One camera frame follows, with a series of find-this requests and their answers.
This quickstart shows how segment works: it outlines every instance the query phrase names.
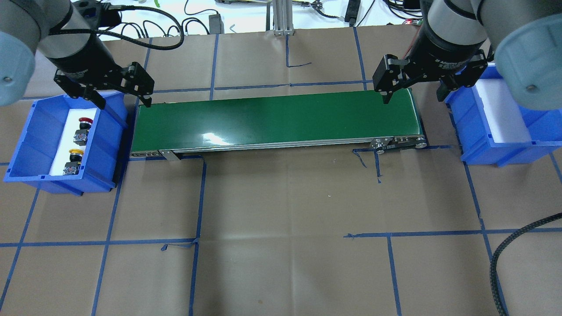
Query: green object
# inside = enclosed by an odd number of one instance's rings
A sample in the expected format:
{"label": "green object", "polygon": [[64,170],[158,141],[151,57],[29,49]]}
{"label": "green object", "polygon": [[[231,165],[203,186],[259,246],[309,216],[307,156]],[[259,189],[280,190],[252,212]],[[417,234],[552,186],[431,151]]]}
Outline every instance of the green object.
{"label": "green object", "polygon": [[132,156],[370,142],[423,136],[411,93],[384,105],[374,91],[153,104],[140,107]]}

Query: blue bin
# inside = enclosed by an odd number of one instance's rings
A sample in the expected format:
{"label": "blue bin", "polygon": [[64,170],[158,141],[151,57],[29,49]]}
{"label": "blue bin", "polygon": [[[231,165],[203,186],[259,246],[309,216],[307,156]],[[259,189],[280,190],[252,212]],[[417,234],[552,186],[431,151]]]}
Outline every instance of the blue bin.
{"label": "blue bin", "polygon": [[35,101],[4,177],[5,182],[23,182],[49,193],[108,192],[127,110],[120,92],[102,93],[104,110],[97,109],[88,133],[88,143],[77,175],[49,175],[70,109],[91,109],[82,98],[57,96]]}
{"label": "blue bin", "polygon": [[[502,79],[490,65],[481,79]],[[463,146],[461,160],[469,165],[528,164],[562,147],[562,110],[533,111],[519,107],[531,141],[497,143],[475,87],[452,92],[445,102],[450,106]]]}

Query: white surface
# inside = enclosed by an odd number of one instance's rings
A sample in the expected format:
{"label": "white surface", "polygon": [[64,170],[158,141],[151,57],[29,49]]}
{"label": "white surface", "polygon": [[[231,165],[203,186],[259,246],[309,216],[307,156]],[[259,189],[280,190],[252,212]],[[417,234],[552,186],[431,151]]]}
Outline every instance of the white surface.
{"label": "white surface", "polygon": [[78,146],[74,143],[74,133],[80,129],[80,122],[78,119],[86,117],[94,120],[97,108],[92,109],[70,109],[69,115],[66,117],[66,124],[62,130],[61,140],[58,142],[58,150],[51,165],[49,175],[63,175],[62,170],[65,164],[69,162],[69,150],[80,149],[86,151],[86,146]]}
{"label": "white surface", "polygon": [[503,79],[481,79],[476,89],[484,104],[490,132],[496,143],[530,142],[519,105],[515,102]]}
{"label": "white surface", "polygon": [[[125,4],[136,6],[156,7],[153,0],[147,0],[139,4],[134,0],[110,0],[104,2],[111,2],[111,4]],[[185,0],[159,0],[160,9],[172,14],[179,22],[184,20],[185,15],[183,8]],[[347,10],[347,0],[323,0],[324,9],[322,10],[327,15],[345,16]],[[362,0],[359,9],[357,22],[359,22],[365,15],[367,9],[371,5],[371,0]],[[232,3],[232,4],[217,4],[214,0],[189,0],[187,5],[188,13],[195,13],[204,9],[216,9],[223,19],[225,33],[248,33],[265,31],[265,13],[266,5],[261,3]],[[209,26],[209,14],[214,12],[204,12],[197,15],[205,25]],[[164,31],[167,31],[173,22],[165,16],[148,11],[126,11],[123,12],[123,22],[135,22],[142,26],[142,21],[151,20],[159,24]],[[273,21],[273,11],[271,12],[271,20]],[[373,8],[369,12],[367,18],[361,23],[361,26],[367,25],[385,25],[387,23],[402,24],[403,20],[395,17],[388,9],[387,5],[382,0],[375,0]],[[293,6],[293,25],[295,29],[329,29],[329,28],[346,28],[349,23],[339,21],[337,19],[327,19],[320,16],[312,8],[303,8]],[[118,26],[113,29],[116,33],[121,33],[121,28]],[[162,31],[156,26],[147,23],[149,37],[161,37]],[[190,34],[205,34],[203,27],[196,23],[190,23],[188,27]],[[127,26],[124,35],[137,38],[136,31]],[[107,37],[105,35],[100,37],[102,40],[114,40],[114,37]]]}

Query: green conveyor belt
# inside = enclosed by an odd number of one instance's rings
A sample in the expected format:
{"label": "green conveyor belt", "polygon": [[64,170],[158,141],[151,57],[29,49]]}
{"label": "green conveyor belt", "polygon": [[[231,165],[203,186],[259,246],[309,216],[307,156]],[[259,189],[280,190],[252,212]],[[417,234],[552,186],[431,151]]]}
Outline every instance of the green conveyor belt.
{"label": "green conveyor belt", "polygon": [[368,142],[423,134],[409,90],[154,104],[140,107],[133,156]]}

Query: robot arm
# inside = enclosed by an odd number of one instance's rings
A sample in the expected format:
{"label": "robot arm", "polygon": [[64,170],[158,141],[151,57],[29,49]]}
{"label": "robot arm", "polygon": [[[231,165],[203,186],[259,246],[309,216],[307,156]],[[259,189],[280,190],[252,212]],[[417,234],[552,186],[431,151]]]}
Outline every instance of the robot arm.
{"label": "robot arm", "polygon": [[[103,109],[105,100],[97,90],[114,89],[138,96],[146,106],[151,105],[154,80],[137,62],[125,68],[117,65],[94,32],[49,35],[96,29],[100,16],[94,25],[82,16],[88,9],[94,11],[86,15],[94,12],[100,15],[96,6],[107,9],[110,4],[81,1],[75,6],[70,0],[0,1],[0,106],[23,96],[34,71],[37,49],[57,66],[54,80],[70,97],[83,97]],[[120,23],[116,10],[110,20],[113,25]]]}
{"label": "robot arm", "polygon": [[405,59],[385,55],[373,75],[388,103],[417,82],[440,81],[437,98],[473,86],[486,69],[489,38],[511,94],[535,110],[562,107],[561,0],[421,0],[424,23]]}

